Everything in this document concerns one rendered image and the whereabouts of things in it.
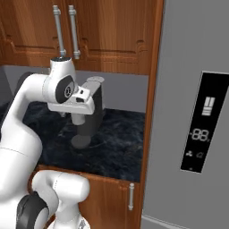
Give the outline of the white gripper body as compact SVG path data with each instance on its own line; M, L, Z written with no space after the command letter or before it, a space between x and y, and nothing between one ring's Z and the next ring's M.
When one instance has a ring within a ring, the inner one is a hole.
M86 103L65 102L62 104L47 104L50 111L73 113L80 115L92 115L95 111L95 104L92 98Z

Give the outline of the dark grey coffee machine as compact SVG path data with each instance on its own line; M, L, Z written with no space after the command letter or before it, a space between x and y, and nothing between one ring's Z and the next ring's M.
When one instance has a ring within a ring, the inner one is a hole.
M91 138L96 134L104 116L103 87L104 78L93 76L87 78L82 85L89 89L95 104L93 114L71 114L72 123L75 126L76 134L72 137L71 143L77 149L86 148Z

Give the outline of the wooden base cupboard door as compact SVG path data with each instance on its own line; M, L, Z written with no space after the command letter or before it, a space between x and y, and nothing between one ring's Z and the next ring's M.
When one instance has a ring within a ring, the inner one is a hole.
M81 175L89 179L89 196L79 204L81 214L91 229L140 229L138 225L140 184L134 183L133 210L128 209L130 181L83 172L39 165L36 172L56 170Z

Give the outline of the grey fridge with black display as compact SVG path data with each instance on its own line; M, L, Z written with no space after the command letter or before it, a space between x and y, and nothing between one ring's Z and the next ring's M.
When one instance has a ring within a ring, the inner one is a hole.
M141 229L229 229L229 90L202 172L180 168L204 71L229 74L229 0L165 0Z

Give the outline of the wooden wall cupboard door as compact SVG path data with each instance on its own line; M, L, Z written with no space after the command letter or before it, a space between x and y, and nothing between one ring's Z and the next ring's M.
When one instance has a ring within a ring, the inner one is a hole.
M0 0L0 65L49 67L59 56L53 6L64 0Z
M76 11L82 71L147 75L157 0L66 0Z

